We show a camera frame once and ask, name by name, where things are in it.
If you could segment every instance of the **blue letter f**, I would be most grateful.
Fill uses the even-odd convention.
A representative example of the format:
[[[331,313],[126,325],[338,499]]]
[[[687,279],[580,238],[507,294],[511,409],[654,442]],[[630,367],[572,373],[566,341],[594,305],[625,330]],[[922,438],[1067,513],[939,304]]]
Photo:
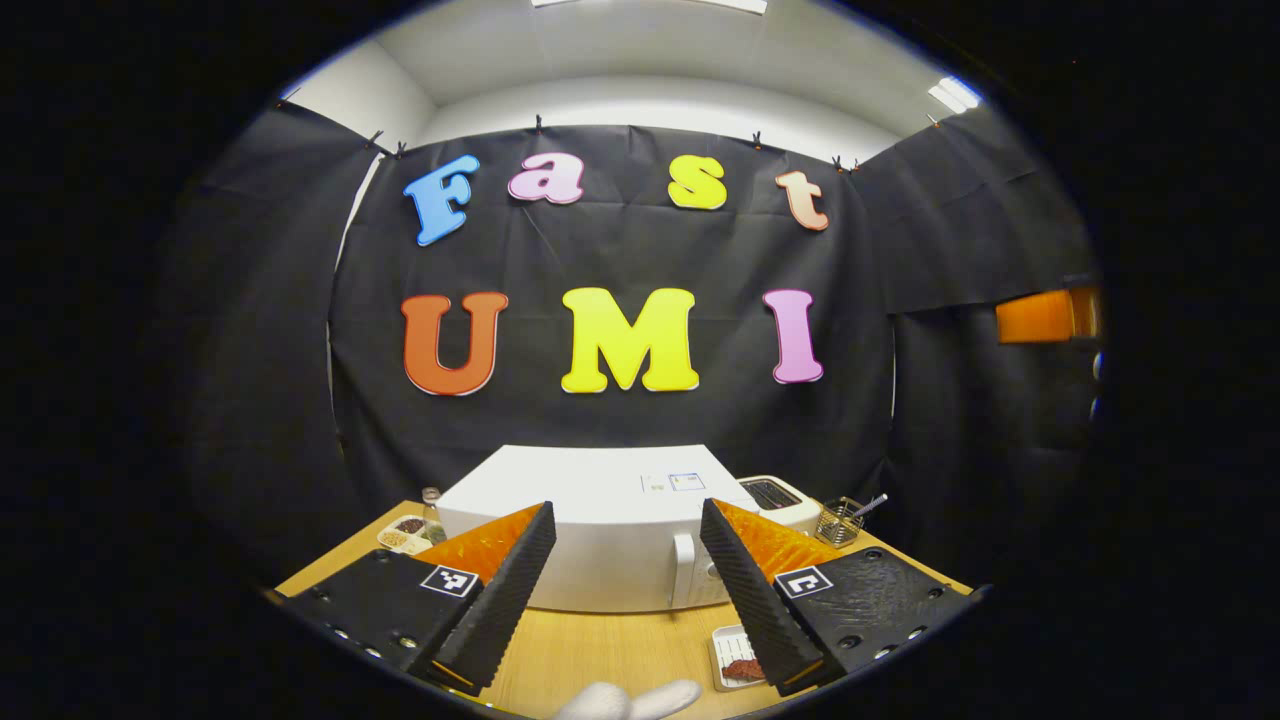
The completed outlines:
[[[474,173],[479,167],[480,160],[476,160],[475,155],[463,155],[408,183],[404,195],[413,199],[417,219],[422,223],[422,232],[417,233],[419,245],[426,247],[467,222],[467,214],[449,208],[449,200],[457,201],[458,205],[466,205],[471,200],[471,184],[467,178],[456,176]]]

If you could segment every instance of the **plastic food container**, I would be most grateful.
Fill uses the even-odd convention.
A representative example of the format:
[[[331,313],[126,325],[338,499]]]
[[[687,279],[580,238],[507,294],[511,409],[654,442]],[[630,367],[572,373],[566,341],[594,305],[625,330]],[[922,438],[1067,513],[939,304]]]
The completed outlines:
[[[431,547],[426,534],[426,520],[421,515],[401,515],[378,532],[378,542],[393,552],[417,555]]]
[[[755,651],[751,650],[751,641],[746,638],[742,625],[727,625],[717,628],[712,633],[712,675],[716,676],[716,689],[727,693],[759,685],[764,680],[733,680],[724,676],[722,670],[728,667],[735,660],[755,660]]]

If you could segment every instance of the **white microwave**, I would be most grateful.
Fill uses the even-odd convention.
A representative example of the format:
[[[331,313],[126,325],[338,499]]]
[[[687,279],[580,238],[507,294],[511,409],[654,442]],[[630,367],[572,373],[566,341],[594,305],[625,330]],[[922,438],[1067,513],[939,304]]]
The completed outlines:
[[[556,547],[529,606],[640,612],[728,601],[698,538],[708,497],[760,510],[701,445],[508,445],[449,488],[436,509],[444,532],[456,537],[549,500],[556,509]]]

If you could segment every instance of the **pink letter i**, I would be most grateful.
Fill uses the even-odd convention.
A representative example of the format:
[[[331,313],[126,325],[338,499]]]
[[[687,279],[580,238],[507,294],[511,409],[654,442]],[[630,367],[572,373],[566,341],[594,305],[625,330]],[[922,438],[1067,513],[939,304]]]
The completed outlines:
[[[822,377],[822,365],[813,359],[809,337],[809,306],[813,296],[803,290],[771,290],[764,304],[773,309],[778,325],[778,366],[773,379],[780,383],[812,383]]]

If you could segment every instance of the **small jar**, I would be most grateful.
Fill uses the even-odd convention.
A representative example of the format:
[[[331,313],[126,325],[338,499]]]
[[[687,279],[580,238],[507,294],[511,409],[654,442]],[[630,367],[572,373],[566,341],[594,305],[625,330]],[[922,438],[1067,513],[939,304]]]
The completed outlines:
[[[439,488],[422,488],[422,521],[426,523],[426,528],[422,529],[422,537],[431,542],[431,544],[440,544],[448,537],[444,534],[444,525],[440,524],[438,519],[428,518],[426,510],[435,510],[435,503],[440,500]]]

